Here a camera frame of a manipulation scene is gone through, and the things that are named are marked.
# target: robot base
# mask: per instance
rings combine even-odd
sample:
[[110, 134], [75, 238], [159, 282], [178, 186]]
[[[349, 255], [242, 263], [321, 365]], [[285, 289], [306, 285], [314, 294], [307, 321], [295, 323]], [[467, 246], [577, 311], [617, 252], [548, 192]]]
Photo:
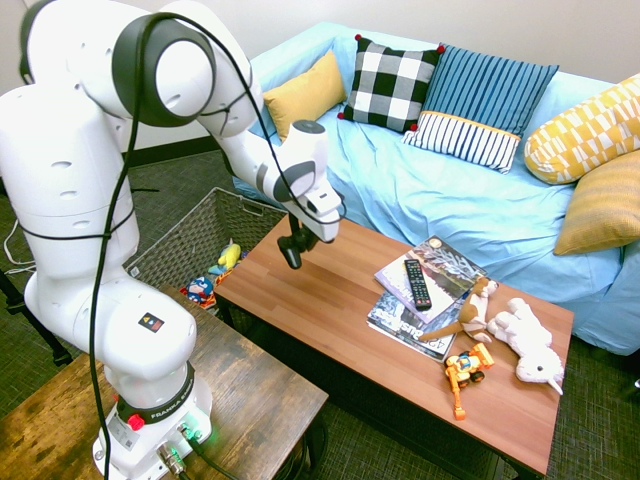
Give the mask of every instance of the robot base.
[[[212, 432], [212, 395], [209, 385], [196, 373], [195, 383], [187, 401], [166, 420], [146, 425], [139, 432], [131, 430], [116, 415], [116, 407], [107, 416], [106, 423], [111, 439], [109, 478], [113, 480], [157, 480], [169, 472], [156, 449], [167, 442], [181, 458], [192, 452], [189, 443], [178, 431], [187, 424], [191, 431], [199, 431], [199, 442], [204, 442]], [[102, 430], [93, 443], [93, 459], [104, 475], [104, 437]]]

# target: white cable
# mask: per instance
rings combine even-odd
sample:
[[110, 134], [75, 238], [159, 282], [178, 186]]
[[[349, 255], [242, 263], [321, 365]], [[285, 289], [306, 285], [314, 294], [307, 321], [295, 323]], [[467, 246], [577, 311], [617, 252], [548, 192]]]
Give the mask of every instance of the white cable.
[[21, 272], [33, 272], [35, 271], [35, 261], [31, 260], [29, 262], [18, 262], [16, 260], [13, 259], [13, 257], [11, 256], [11, 252], [9, 251], [9, 240], [11, 239], [11, 237], [13, 236], [13, 234], [15, 233], [16, 229], [18, 228], [18, 219], [16, 219], [15, 223], [13, 224], [13, 228], [11, 229], [11, 232], [9, 233], [9, 236], [7, 238], [4, 239], [4, 253], [7, 254], [7, 258], [9, 259], [9, 261], [11, 263], [13, 263], [14, 265], [29, 265], [28, 267], [25, 268], [16, 268], [13, 270], [9, 270], [7, 272], [5, 272], [5, 274], [7, 275], [12, 275], [14, 273], [21, 273]]

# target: pillow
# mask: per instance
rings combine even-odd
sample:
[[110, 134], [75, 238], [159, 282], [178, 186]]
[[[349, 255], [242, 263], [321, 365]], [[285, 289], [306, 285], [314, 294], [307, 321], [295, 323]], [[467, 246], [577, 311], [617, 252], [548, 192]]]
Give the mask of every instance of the pillow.
[[531, 115], [558, 65], [441, 45], [417, 129], [402, 141], [508, 173]]
[[264, 94], [267, 109], [283, 142], [293, 122], [317, 120], [346, 98], [338, 61], [331, 50], [307, 72]]
[[573, 193], [556, 255], [595, 252], [640, 239], [640, 150], [584, 175]]
[[355, 76], [340, 118], [398, 132], [420, 116], [429, 80], [438, 63], [436, 50], [393, 50], [356, 35]]
[[540, 180], [570, 183], [640, 148], [640, 74], [570, 108], [538, 128], [525, 164]]

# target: magazine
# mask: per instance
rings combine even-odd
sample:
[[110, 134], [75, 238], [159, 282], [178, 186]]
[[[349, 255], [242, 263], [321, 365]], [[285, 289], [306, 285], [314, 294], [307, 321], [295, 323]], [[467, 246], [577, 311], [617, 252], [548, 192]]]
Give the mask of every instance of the magazine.
[[[431, 297], [429, 310], [418, 311], [413, 303], [409, 277], [404, 266], [404, 261], [408, 258], [420, 261]], [[469, 291], [478, 277], [486, 274], [485, 270], [433, 236], [376, 272], [375, 278], [426, 324]]]
[[406, 308], [393, 294], [385, 291], [369, 313], [367, 322], [370, 327], [379, 332], [439, 362], [443, 362], [455, 340], [455, 335], [448, 335], [427, 342], [421, 342], [418, 338], [424, 333], [439, 330], [455, 322], [466, 297], [467, 294], [463, 294], [435, 319], [424, 322]]

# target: yellow toy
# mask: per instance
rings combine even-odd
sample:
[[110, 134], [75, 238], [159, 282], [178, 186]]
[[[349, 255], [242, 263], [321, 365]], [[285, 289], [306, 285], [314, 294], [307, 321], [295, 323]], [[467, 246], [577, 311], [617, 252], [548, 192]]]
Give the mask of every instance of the yellow toy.
[[218, 259], [218, 265], [214, 265], [209, 269], [209, 273], [215, 275], [222, 275], [224, 272], [231, 270], [236, 266], [240, 257], [242, 256], [242, 249], [237, 243], [233, 243], [233, 240], [229, 242], [222, 252], [220, 252], [220, 258]]
[[491, 368], [495, 362], [487, 347], [483, 343], [478, 343], [468, 352], [447, 358], [445, 363], [445, 373], [449, 377], [451, 391], [455, 397], [453, 414], [456, 420], [464, 420], [467, 414], [462, 409], [460, 389], [469, 385], [469, 381], [477, 383], [484, 380], [484, 373], [480, 370]]

